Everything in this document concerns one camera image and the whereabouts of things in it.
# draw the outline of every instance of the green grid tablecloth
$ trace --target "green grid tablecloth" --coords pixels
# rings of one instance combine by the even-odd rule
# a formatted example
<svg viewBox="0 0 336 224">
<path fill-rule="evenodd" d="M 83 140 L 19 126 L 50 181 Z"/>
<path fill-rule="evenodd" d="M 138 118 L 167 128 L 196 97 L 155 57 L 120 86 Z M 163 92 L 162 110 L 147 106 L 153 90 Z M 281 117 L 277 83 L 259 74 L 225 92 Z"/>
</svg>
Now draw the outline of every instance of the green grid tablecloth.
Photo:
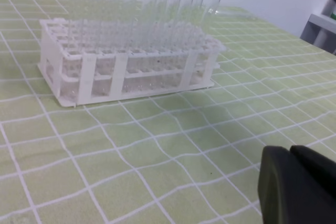
<svg viewBox="0 0 336 224">
<path fill-rule="evenodd" d="M 336 159 L 335 57 L 260 19 L 216 18 L 211 89 L 60 107 L 38 19 L 67 3 L 0 0 L 1 224 L 256 224 L 265 145 Z"/>
</svg>

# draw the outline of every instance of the table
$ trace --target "table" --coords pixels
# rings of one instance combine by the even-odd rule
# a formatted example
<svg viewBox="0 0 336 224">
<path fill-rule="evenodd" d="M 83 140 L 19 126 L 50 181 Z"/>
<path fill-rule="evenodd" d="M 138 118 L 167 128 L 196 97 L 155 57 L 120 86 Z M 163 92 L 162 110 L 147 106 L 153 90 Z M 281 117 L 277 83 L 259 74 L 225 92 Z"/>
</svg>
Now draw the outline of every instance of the table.
<svg viewBox="0 0 336 224">
<path fill-rule="evenodd" d="M 0 223 L 261 223 L 265 145 L 336 159 L 336 58 L 257 18 L 214 20 L 213 88 L 60 107 L 38 19 L 67 4 L 0 0 Z"/>
</svg>

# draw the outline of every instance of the test tube rack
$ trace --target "test tube rack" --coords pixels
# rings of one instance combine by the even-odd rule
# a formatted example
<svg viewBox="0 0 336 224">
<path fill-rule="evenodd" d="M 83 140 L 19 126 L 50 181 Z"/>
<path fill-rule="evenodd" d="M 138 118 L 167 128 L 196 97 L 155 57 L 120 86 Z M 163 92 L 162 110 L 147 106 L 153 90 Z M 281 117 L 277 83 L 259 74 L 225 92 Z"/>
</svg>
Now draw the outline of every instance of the test tube rack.
<svg viewBox="0 0 336 224">
<path fill-rule="evenodd" d="M 188 50 L 76 51 L 68 48 L 69 23 L 40 20 L 38 67 L 62 106 L 148 97 L 213 86 L 211 75 L 223 44 L 202 30 L 201 48 Z"/>
</svg>

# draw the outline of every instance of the glass test tube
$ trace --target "glass test tube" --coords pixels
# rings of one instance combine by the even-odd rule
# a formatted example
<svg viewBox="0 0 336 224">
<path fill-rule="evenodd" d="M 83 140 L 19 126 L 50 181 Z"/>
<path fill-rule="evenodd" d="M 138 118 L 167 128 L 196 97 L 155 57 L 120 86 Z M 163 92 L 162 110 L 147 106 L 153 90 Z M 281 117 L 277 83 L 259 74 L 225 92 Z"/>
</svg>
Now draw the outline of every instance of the glass test tube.
<svg viewBox="0 0 336 224">
<path fill-rule="evenodd" d="M 97 51 L 100 48 L 101 21 L 104 0 L 88 0 L 86 50 Z"/>
<path fill-rule="evenodd" d="M 143 0 L 136 31 L 135 47 L 149 50 L 154 25 L 156 0 Z"/>
<path fill-rule="evenodd" d="M 174 33 L 175 18 L 179 11 L 180 0 L 167 0 L 165 13 L 164 42 L 165 48 L 171 49 L 171 40 Z"/>
<path fill-rule="evenodd" d="M 85 0 L 70 0 L 68 25 L 68 50 L 81 52 L 83 45 L 83 26 Z"/>
<path fill-rule="evenodd" d="M 185 32 L 184 40 L 187 48 L 195 47 L 196 37 L 195 33 L 200 30 L 200 24 L 204 9 L 202 8 L 203 0 L 193 0 L 190 14 L 189 29 Z"/>
<path fill-rule="evenodd" d="M 208 0 L 207 2 L 207 5 L 206 5 L 206 8 L 204 10 L 203 17 L 201 20 L 201 28 L 204 34 L 198 39 L 199 41 L 197 42 L 197 44 L 199 46 L 202 46 L 204 43 L 205 34 L 209 32 L 208 30 L 210 28 L 211 21 L 219 7 L 220 2 L 221 0 Z"/>
<path fill-rule="evenodd" d="M 118 20 L 120 18 L 120 0 L 105 0 L 103 18 L 103 45 L 105 49 L 115 51 Z"/>
<path fill-rule="evenodd" d="M 185 44 L 184 33 L 186 24 L 190 21 L 191 6 L 193 0 L 181 0 L 178 14 L 175 19 L 174 34 L 172 36 L 172 47 L 180 49 Z"/>
<path fill-rule="evenodd" d="M 167 0 L 156 0 L 156 7 L 154 11 L 154 27 L 153 38 L 150 47 L 160 50 L 162 48 L 163 35 L 164 35 L 164 22 L 165 22 L 165 10 L 167 6 Z"/>
<path fill-rule="evenodd" d="M 134 19 L 137 11 L 137 0 L 123 0 L 121 8 L 121 22 L 118 25 L 119 45 L 128 50 L 134 30 Z"/>
</svg>

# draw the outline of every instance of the green object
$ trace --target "green object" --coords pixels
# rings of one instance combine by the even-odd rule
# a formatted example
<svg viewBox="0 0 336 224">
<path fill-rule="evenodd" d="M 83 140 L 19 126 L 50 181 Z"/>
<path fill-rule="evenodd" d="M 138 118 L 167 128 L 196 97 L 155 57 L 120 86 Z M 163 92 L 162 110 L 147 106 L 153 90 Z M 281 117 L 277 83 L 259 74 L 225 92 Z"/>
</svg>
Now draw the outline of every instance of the green object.
<svg viewBox="0 0 336 224">
<path fill-rule="evenodd" d="M 336 10 L 334 10 L 330 16 L 332 19 L 336 20 Z"/>
</svg>

